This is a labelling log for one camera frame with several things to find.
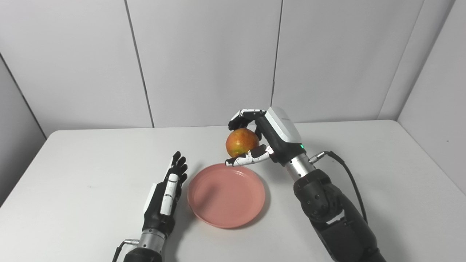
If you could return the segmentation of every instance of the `pink plate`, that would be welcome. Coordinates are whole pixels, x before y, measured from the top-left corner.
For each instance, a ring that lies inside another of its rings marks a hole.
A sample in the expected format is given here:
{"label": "pink plate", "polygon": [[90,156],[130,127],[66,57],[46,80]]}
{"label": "pink plate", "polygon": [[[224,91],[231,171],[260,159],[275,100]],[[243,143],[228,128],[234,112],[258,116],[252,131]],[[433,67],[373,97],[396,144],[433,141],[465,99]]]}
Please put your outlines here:
{"label": "pink plate", "polygon": [[211,165],[190,182],[188,203],[202,221],[218,228],[236,228],[256,217],[264,206],[264,185],[243,166]]}

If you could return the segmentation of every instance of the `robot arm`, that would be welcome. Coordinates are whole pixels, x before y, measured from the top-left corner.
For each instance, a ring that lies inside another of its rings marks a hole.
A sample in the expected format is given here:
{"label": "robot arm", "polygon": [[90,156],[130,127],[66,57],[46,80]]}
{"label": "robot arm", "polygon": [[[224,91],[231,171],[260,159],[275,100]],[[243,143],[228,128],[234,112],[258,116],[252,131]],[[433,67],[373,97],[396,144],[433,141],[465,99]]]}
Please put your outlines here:
{"label": "robot arm", "polygon": [[144,225],[137,247],[124,258],[124,262],[162,262],[161,250],[175,227],[173,214],[186,181],[186,158],[176,152],[170,160],[165,178],[154,184],[144,208]]}
{"label": "robot arm", "polygon": [[375,235],[356,207],[331,183],[326,173],[313,165],[325,154],[337,156],[325,152],[310,159],[295,125],[278,107],[270,107],[267,111],[240,110],[230,120],[228,128],[247,127],[252,121],[257,126],[255,133],[263,135],[269,146],[260,145],[248,153],[227,159],[226,165],[247,165],[267,158],[280,163],[295,181],[295,196],[333,260],[385,262],[377,248]]}

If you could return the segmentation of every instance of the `white wall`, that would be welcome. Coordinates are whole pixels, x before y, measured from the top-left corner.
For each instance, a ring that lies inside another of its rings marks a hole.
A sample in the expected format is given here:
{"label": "white wall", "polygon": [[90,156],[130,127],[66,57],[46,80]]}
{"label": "white wall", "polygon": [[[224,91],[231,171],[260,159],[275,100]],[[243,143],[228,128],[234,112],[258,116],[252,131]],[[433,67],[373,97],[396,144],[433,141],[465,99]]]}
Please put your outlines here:
{"label": "white wall", "polygon": [[297,122],[396,119],[450,2],[284,0],[273,105]]}
{"label": "white wall", "polygon": [[158,126],[268,108],[281,0],[128,0]]}
{"label": "white wall", "polygon": [[44,142],[0,56],[0,206]]}
{"label": "white wall", "polygon": [[223,125],[273,86],[296,122],[396,119],[452,0],[127,2],[137,50],[125,0],[0,1],[0,51],[46,135]]}
{"label": "white wall", "polygon": [[399,117],[466,193],[466,1],[456,1]]}
{"label": "white wall", "polygon": [[152,127],[123,0],[0,1],[0,51],[46,135]]}

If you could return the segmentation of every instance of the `red apple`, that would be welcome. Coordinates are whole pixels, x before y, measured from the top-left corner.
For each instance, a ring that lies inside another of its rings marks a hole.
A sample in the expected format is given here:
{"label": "red apple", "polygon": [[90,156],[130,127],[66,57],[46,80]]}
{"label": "red apple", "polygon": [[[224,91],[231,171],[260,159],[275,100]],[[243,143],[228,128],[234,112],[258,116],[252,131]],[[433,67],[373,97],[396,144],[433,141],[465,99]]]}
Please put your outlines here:
{"label": "red apple", "polygon": [[234,158],[259,145],[256,134],[247,128],[239,128],[230,133],[226,139],[226,151]]}

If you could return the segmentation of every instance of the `white table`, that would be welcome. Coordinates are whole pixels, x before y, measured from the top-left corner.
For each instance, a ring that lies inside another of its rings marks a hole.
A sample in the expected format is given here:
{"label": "white table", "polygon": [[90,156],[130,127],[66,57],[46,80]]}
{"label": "white table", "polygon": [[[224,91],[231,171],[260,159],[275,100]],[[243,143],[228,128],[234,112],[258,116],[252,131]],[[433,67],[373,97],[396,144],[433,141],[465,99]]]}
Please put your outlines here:
{"label": "white table", "polygon": [[[393,121],[297,124],[308,155],[333,150],[349,165],[369,225],[389,262],[464,261],[466,196]],[[58,131],[50,136],[0,208],[0,254],[9,262],[111,261],[125,238],[139,238],[152,182],[180,150],[192,178],[227,158],[226,127]],[[165,248],[166,262],[332,261],[272,162],[249,166],[267,201],[255,223],[218,229],[186,203]],[[316,164],[356,202],[339,164]],[[123,249],[122,261],[130,247]]]}

